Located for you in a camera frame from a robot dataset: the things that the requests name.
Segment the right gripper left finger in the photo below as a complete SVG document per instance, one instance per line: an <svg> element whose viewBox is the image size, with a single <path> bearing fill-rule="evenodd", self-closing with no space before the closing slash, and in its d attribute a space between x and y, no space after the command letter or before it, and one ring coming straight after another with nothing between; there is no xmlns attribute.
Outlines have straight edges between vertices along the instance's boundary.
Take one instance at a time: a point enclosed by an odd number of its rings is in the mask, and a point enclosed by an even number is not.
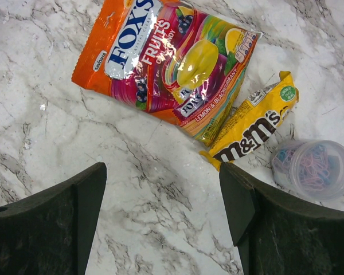
<svg viewBox="0 0 344 275"><path fill-rule="evenodd" d="M104 163L0 207L0 274L84 274L107 181Z"/></svg>

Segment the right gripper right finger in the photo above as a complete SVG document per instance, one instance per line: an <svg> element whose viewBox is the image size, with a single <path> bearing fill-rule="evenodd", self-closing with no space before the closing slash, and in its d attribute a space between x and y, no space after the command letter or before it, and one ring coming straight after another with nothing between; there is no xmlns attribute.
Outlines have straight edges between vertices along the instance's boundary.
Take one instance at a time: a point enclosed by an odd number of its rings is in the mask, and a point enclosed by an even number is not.
<svg viewBox="0 0 344 275"><path fill-rule="evenodd" d="M302 200L231 163L220 187L244 274L344 274L344 211Z"/></svg>

